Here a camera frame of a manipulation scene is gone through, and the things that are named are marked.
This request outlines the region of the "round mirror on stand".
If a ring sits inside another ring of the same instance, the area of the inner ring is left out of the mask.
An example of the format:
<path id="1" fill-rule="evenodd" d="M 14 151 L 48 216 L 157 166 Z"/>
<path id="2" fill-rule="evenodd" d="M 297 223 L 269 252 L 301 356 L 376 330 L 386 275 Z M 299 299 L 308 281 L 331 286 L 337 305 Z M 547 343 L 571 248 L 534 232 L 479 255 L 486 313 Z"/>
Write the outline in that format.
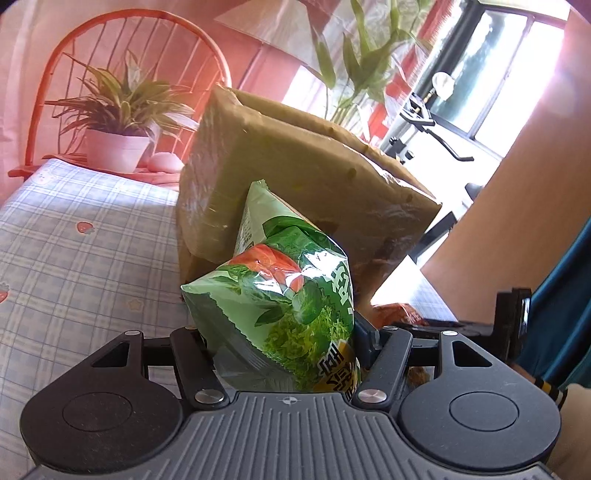
<path id="1" fill-rule="evenodd" d="M 446 101 L 453 95 L 454 88 L 455 80 L 450 74 L 444 71 L 436 72 L 432 76 L 432 88 L 427 94 L 425 102 L 428 103 L 434 98 Z"/>

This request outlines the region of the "teal curtain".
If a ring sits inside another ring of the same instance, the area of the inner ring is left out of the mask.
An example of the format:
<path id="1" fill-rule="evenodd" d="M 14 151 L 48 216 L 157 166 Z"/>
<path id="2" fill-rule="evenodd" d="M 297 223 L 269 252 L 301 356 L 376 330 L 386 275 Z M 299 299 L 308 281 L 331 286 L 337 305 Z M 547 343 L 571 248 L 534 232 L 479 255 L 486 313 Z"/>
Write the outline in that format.
<path id="1" fill-rule="evenodd" d="M 517 364 L 564 388 L 590 386 L 590 226 L 534 292 Z"/>

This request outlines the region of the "window with dark frame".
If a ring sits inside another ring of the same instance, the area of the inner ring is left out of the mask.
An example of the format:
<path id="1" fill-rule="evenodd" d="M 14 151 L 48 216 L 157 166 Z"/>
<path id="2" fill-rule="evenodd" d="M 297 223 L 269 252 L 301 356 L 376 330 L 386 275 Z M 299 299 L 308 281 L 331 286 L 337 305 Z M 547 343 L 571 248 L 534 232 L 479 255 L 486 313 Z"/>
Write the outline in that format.
<path id="1" fill-rule="evenodd" d="M 508 153 L 552 78 L 571 7 L 566 1 L 463 1 L 435 71 L 453 92 L 429 102 L 445 128 Z"/>

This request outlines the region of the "orange corn snack bag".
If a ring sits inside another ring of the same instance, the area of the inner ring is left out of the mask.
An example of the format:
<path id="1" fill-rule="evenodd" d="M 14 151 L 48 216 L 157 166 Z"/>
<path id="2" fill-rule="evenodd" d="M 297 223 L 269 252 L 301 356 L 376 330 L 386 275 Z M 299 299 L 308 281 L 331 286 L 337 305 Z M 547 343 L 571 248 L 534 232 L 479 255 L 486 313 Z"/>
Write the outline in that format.
<path id="1" fill-rule="evenodd" d="M 372 323 L 377 328 L 405 324 L 412 326 L 428 326 L 429 322 L 408 303 L 391 303 L 374 306 Z"/>

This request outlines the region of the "black exercise bike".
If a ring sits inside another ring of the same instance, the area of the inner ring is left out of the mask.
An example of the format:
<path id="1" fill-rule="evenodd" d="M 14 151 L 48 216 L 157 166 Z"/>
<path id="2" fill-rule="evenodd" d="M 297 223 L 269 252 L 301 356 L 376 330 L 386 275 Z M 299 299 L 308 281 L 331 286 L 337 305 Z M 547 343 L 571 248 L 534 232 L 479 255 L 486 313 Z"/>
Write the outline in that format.
<path id="1" fill-rule="evenodd" d="M 462 155 L 437 131 L 438 123 L 426 102 L 413 93 L 394 119 L 382 150 L 400 161 L 428 187 L 441 203 L 441 210 L 409 257 L 423 265 L 449 236 L 459 220 L 474 204 L 482 187 L 464 180 L 463 167 L 475 164 L 471 155 Z"/>

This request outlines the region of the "green vegetable snack bag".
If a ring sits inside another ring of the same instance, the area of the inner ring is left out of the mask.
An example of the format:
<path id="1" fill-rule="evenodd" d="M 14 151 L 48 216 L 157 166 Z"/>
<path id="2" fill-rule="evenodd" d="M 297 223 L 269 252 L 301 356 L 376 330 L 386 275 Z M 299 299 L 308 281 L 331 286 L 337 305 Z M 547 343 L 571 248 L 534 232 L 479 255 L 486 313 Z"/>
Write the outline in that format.
<path id="1" fill-rule="evenodd" d="M 249 187 L 235 254 L 181 291 L 236 390 L 355 393 L 348 257 L 263 180 Z"/>

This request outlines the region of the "wooden door panel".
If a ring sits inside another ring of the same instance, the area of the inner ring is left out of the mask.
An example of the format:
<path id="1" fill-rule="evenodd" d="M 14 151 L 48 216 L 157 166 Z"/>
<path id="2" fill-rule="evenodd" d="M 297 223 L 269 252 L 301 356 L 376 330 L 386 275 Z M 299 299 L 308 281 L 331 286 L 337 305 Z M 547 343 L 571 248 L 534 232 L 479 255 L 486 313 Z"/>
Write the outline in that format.
<path id="1" fill-rule="evenodd" d="M 536 290 L 590 217 L 590 4 L 570 13 L 555 74 L 512 148 L 422 273 L 457 319 Z"/>

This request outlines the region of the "plaid strawberry bed sheet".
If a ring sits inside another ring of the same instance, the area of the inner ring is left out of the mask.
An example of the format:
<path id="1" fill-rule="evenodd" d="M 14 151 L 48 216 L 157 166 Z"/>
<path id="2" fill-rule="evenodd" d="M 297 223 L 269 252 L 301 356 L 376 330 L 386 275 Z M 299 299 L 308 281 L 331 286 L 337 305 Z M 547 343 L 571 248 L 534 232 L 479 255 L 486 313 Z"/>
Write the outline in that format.
<path id="1" fill-rule="evenodd" d="M 53 159 L 1 209 L 1 475 L 32 465 L 25 403 L 127 330 L 189 325 L 174 229 L 176 194 Z"/>

